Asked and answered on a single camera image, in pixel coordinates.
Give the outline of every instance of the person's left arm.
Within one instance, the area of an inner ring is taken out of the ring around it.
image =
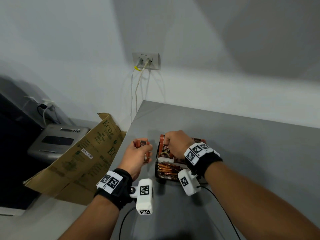
[[[139,140],[147,141],[148,139],[140,138]],[[137,149],[132,141],[127,147],[118,168],[128,172],[132,180],[135,181],[144,164],[145,154],[151,150],[152,145],[144,145]],[[98,194],[59,240],[110,239],[118,217],[118,207]]]

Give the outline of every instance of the black wristband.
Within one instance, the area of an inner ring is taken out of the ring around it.
[[[98,188],[96,193],[94,194],[94,197],[96,195],[101,195],[108,200],[110,200],[116,207],[118,207],[119,210],[121,210],[127,203],[132,202],[132,198],[130,197],[130,188],[132,186],[132,177],[131,175],[120,168],[116,168],[113,170],[113,172],[119,174],[122,178],[120,182],[117,183],[115,188],[113,189],[112,193],[108,193],[102,188]],[[109,181],[112,180],[112,177],[108,179],[106,184],[108,184]]]
[[[203,142],[195,143],[184,153],[185,162],[192,173],[202,177],[208,167],[214,162],[222,162],[219,153]]]

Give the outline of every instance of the white floor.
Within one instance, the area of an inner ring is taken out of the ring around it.
[[[22,216],[0,216],[0,239],[56,240],[85,208],[42,195]]]

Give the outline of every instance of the person's right arm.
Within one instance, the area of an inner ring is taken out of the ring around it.
[[[165,134],[170,152],[184,158],[194,141],[183,131]],[[234,225],[248,239],[320,239],[320,229],[289,203],[217,161],[205,179]]]

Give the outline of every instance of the forearm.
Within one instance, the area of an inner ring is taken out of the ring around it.
[[[118,216],[118,207],[97,195],[59,240],[110,239]]]
[[[248,240],[320,239],[320,230],[293,206],[224,163],[212,163],[205,178]]]

